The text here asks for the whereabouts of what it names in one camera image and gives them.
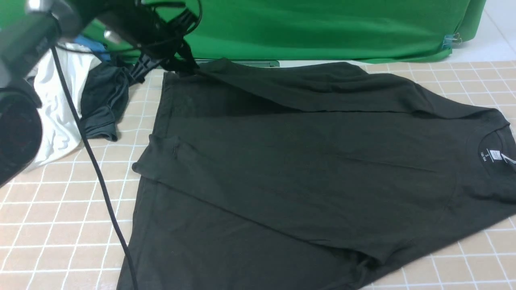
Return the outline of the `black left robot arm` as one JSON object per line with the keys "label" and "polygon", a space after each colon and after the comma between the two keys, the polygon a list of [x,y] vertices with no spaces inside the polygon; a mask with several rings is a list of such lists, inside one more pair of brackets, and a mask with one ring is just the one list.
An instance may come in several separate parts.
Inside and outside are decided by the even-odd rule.
{"label": "black left robot arm", "polygon": [[203,17],[203,6],[191,11],[185,1],[28,0],[26,15],[1,31],[1,185],[34,160],[43,128],[37,109],[41,99],[27,74],[60,41],[75,39],[95,19],[106,31],[140,51],[131,70],[141,83],[154,68],[193,73],[198,65],[185,37]]}

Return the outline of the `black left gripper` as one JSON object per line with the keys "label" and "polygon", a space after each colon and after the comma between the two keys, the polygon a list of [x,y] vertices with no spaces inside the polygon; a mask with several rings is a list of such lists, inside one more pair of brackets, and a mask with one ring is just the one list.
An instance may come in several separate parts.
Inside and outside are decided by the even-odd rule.
{"label": "black left gripper", "polygon": [[170,23],[173,19],[164,19],[159,13],[162,9],[175,10],[174,19],[181,23],[181,17],[189,17],[190,12],[185,2],[158,0],[142,4],[139,0],[94,0],[93,7],[98,9],[96,19],[106,28],[149,57],[162,59],[161,67],[166,71],[197,73],[199,65],[183,39],[190,25],[173,28]]}

